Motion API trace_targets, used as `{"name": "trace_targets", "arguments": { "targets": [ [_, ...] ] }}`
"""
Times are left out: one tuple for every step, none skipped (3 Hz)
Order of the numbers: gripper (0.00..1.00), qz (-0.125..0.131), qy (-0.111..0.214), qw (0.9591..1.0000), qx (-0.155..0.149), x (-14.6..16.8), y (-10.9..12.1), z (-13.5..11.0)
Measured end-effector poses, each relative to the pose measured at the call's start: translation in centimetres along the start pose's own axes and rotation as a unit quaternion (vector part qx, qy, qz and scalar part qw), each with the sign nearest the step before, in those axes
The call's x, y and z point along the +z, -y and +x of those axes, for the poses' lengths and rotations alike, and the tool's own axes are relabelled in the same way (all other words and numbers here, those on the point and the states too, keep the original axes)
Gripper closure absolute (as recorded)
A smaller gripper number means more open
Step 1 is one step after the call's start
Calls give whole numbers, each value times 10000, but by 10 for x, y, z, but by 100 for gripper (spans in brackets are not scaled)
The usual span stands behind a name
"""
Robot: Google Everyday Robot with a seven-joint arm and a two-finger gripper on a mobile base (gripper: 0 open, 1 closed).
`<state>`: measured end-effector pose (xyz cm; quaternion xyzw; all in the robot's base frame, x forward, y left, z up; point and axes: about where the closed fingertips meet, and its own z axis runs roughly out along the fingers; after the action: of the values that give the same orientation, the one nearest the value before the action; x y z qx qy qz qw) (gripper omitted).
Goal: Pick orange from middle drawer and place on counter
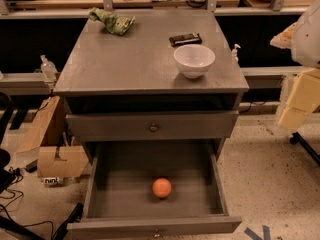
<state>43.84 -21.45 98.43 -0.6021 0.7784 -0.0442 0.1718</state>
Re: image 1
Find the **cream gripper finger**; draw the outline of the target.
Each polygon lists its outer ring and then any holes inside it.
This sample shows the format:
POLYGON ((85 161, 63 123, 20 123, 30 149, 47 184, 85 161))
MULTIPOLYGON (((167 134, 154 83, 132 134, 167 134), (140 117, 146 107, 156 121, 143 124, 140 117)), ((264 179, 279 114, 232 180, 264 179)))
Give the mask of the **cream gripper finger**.
POLYGON ((293 79, 278 124, 287 130, 297 130, 320 107, 320 70, 307 68, 293 79))

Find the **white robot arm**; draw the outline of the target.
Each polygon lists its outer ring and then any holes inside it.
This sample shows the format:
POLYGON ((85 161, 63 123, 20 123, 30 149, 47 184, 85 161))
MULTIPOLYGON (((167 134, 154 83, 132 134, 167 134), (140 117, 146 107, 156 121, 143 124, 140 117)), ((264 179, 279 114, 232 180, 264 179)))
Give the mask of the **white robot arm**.
POLYGON ((294 79, 278 124, 297 130, 320 107, 320 0, 314 0, 300 18, 270 44, 290 49, 292 60, 304 67, 294 79))

